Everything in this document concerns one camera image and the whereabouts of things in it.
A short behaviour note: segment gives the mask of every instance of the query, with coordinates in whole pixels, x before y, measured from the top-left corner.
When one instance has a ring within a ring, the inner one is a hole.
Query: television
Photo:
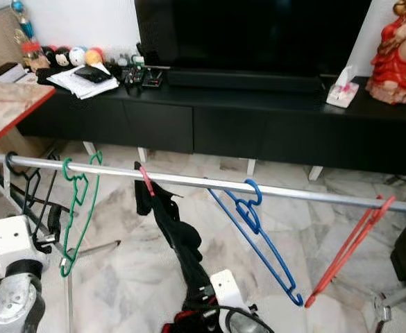
[[[146,65],[171,67],[175,79],[187,75],[190,85],[227,80],[241,86],[248,78],[267,85],[275,78],[296,89],[340,73],[370,3],[135,0],[135,7]]]

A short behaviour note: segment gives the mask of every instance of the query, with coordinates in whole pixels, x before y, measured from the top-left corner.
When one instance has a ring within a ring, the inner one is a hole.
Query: marble floor
[[[132,168],[137,149],[97,146],[103,163]],[[88,161],[79,142],[69,142],[62,158]],[[243,181],[246,160],[209,155],[151,152],[144,165],[147,171]],[[386,185],[389,175],[325,169],[315,182],[307,179],[309,168],[295,164],[258,161],[253,179],[259,184],[308,189],[375,198],[396,195],[406,200],[406,183]],[[48,187],[51,172],[42,171],[38,196]],[[90,177],[94,186],[96,178]],[[203,243],[202,265],[209,274],[229,268],[248,304],[255,303],[259,315],[275,332],[362,333],[372,323],[371,302],[362,295],[332,285],[308,310],[296,307],[287,298],[270,272],[245,242],[235,226],[207,190],[163,185],[175,197],[183,221],[192,224]],[[69,206],[73,191],[61,174],[51,200]],[[76,210],[69,244],[75,244],[90,204]],[[313,203],[303,200],[264,197],[257,209],[262,226],[278,247],[306,300],[323,275],[340,245],[364,210],[356,207]],[[0,197],[0,218],[15,213]],[[68,216],[62,215],[65,226]],[[365,239],[341,273],[362,285],[385,294],[399,290],[389,260],[394,241],[406,226],[406,214],[388,213]],[[153,215],[138,216],[133,181],[102,176],[99,195],[83,248],[122,240],[120,247],[80,259],[74,267],[75,332],[160,332],[180,311],[185,284],[178,261],[155,224]],[[60,277],[59,254],[50,255],[51,267],[42,277],[46,311],[38,332],[66,332],[64,281]],[[385,333],[406,332],[406,302],[393,311]]]

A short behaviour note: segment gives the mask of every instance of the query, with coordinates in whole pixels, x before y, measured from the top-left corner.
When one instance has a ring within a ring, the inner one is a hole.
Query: clothes rack
[[[0,154],[0,163],[4,163],[4,160],[5,155]],[[39,158],[21,157],[21,156],[12,156],[10,158],[10,161],[13,164],[20,165],[23,167],[35,167],[62,171],[62,162],[60,161],[52,161],[52,160],[48,161]],[[82,163],[69,163],[69,169],[71,171],[94,173],[98,175],[127,176],[137,180],[143,179],[142,174],[139,171],[132,169],[114,168],[111,166],[96,166]],[[249,194],[255,193],[254,189],[251,186],[243,182],[230,182],[226,180],[180,176],[165,173],[149,173],[149,177],[155,182],[163,182],[166,184],[202,187],[206,189],[210,188],[210,189],[231,190]],[[373,198],[360,198],[356,196],[344,196],[341,194],[329,194],[266,185],[259,185],[259,188],[262,194],[265,196],[279,196],[285,198],[321,201],[325,203],[354,205],[365,208],[379,208],[384,204],[384,200]],[[396,201],[390,206],[389,210],[393,212],[406,213],[406,203]]]

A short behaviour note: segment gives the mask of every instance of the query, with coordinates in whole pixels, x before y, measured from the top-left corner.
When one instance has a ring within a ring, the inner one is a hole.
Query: red table edge
[[[3,137],[12,127],[17,125],[19,122],[21,122],[22,119],[27,117],[30,113],[32,113],[34,110],[36,110],[38,107],[40,107],[43,103],[45,103],[50,97],[52,97],[55,94],[55,88],[50,90],[47,94],[45,94],[41,99],[36,101],[31,107],[29,107],[27,110],[25,110],[23,113],[21,113],[16,119],[14,119],[11,123],[9,123],[6,127],[2,128],[0,130],[0,138]]]

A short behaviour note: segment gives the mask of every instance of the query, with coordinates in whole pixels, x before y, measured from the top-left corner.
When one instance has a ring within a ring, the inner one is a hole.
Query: red statue
[[[399,18],[382,31],[366,86],[372,97],[390,104],[406,103],[406,0],[398,1],[394,12]]]

